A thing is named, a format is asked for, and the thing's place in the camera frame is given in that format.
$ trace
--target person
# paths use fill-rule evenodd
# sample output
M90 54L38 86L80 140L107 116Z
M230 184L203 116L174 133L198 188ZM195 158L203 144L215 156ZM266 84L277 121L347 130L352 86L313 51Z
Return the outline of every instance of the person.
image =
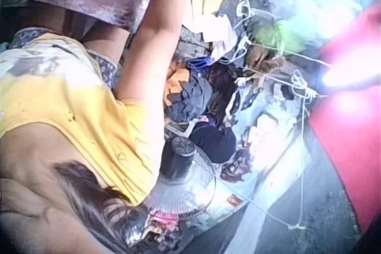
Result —
M221 128L211 114L203 115L194 126L189 139L201 148L215 164L225 163L236 150L237 139L228 121Z
M128 213L154 187L163 90L185 0L150 0L114 93L129 33L37 5L0 54L2 231L21 253L130 253Z

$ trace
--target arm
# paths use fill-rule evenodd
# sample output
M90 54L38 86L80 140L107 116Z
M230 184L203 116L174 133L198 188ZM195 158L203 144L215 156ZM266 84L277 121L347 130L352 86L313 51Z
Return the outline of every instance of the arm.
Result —
M151 0L132 42L116 90L130 99L162 109L168 66L180 37L185 0Z

